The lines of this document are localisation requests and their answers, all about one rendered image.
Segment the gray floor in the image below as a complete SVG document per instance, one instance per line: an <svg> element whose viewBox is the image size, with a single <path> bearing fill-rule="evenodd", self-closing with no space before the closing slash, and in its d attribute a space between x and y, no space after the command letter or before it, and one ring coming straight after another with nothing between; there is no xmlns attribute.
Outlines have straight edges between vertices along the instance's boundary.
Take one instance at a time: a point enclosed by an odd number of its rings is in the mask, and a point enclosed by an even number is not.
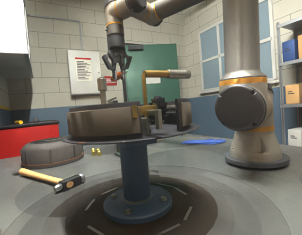
<svg viewBox="0 0 302 235"><path fill-rule="evenodd" d="M283 152L290 156L290 165L279 170L259 171L226 164L223 154L229 151L231 139L210 146L180 144L184 140L207 138L185 134L148 146L149 168L154 183L156 180L153 179L161 177L172 179L170 184L177 188L183 187L178 184L178 180L189 182L211 195L216 202L216 220L213 220L212 228L203 234L302 235L302 148L282 146ZM55 194L49 184L13 176L12 173L20 168L20 157L0 160L0 230L3 234L73 234L66 232L69 230L66 220L68 215L60 208L74 205L76 208L86 208L95 193L85 192L90 192L92 187L97 187L97 204L93 203L92 210L100 208L98 202L108 195L101 195L100 192L121 187L120 158L113 154L115 145L95 147L101 148L102 156L91 156L92 146L85 146L83 159L65 166L37 170L60 178L85 174L85 184L59 194ZM189 190L189 198L194 194L192 188L184 189L185 192ZM171 220L171 224L165 227L160 219L159 228L156 223L150 234L164 234L164 228L173 228L165 233L168 235L199 234L190 227L205 222L195 217L200 214L200 210L204 210L200 206L193 204L187 221L183 221L183 216L176 217L176 222ZM89 234L118 234L103 233L102 220L89 220ZM121 228L123 232L119 234L125 234L126 228L130 229L126 226Z"/></svg>

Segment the window pane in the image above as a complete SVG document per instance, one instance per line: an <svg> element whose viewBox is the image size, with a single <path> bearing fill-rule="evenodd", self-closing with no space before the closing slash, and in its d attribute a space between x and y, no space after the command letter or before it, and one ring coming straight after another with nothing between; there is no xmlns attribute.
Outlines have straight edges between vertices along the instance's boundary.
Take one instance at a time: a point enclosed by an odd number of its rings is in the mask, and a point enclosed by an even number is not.
<svg viewBox="0 0 302 235"><path fill-rule="evenodd" d="M202 64L203 84L205 89L219 87L218 58Z"/></svg>
<svg viewBox="0 0 302 235"><path fill-rule="evenodd" d="M224 28L223 28L223 23L219 24L219 33L220 33L221 54L223 54L224 53Z"/></svg>
<svg viewBox="0 0 302 235"><path fill-rule="evenodd" d="M211 58L218 55L216 27L200 34L201 39L201 60Z"/></svg>
<svg viewBox="0 0 302 235"><path fill-rule="evenodd" d="M260 40L270 36L269 3L264 1L259 4Z"/></svg>
<svg viewBox="0 0 302 235"><path fill-rule="evenodd" d="M221 57L221 61L222 61L222 77L224 77L224 75L225 75L225 57L224 56Z"/></svg>
<svg viewBox="0 0 302 235"><path fill-rule="evenodd" d="M267 75L268 78L273 77L270 41L260 44L260 67L261 71Z"/></svg>

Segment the hammer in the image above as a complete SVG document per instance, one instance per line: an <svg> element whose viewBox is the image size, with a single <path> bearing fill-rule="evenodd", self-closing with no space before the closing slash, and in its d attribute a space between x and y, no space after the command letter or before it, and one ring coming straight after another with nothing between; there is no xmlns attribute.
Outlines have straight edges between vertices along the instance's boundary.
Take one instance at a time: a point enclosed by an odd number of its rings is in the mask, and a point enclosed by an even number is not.
<svg viewBox="0 0 302 235"><path fill-rule="evenodd" d="M66 179L56 178L52 176L48 176L45 174L41 174L32 170L28 170L25 168L21 168L18 173L22 176L27 176L35 179L40 179L49 183L56 184L54 186L55 192L64 192L71 188L74 188L85 182L84 174L74 175L72 177L68 177Z"/></svg>

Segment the bolt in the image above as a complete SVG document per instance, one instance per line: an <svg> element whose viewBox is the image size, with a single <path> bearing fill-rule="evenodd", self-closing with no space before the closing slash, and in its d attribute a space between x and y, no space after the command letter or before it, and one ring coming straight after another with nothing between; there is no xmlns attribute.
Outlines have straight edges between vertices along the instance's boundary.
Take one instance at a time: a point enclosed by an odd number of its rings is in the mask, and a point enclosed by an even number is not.
<svg viewBox="0 0 302 235"><path fill-rule="evenodd" d="M160 200L161 200L162 202L166 202L166 201L167 201L167 197L166 197L166 196L162 196L162 197L160 197Z"/></svg>
<svg viewBox="0 0 302 235"><path fill-rule="evenodd" d="M125 211L124 211L124 214L126 214L126 215L131 214L131 213L132 213L131 208L127 208L127 209L125 209Z"/></svg>

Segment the blue rag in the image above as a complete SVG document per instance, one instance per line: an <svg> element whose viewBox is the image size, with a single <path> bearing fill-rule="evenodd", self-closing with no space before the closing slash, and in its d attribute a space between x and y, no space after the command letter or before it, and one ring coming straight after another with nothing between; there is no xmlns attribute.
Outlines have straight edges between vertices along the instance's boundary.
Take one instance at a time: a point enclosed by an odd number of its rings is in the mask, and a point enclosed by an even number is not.
<svg viewBox="0 0 302 235"><path fill-rule="evenodd" d="M226 140L208 139L208 140L186 140L182 143L186 143L186 144L220 144L220 143L224 143L224 142L226 142Z"/></svg>

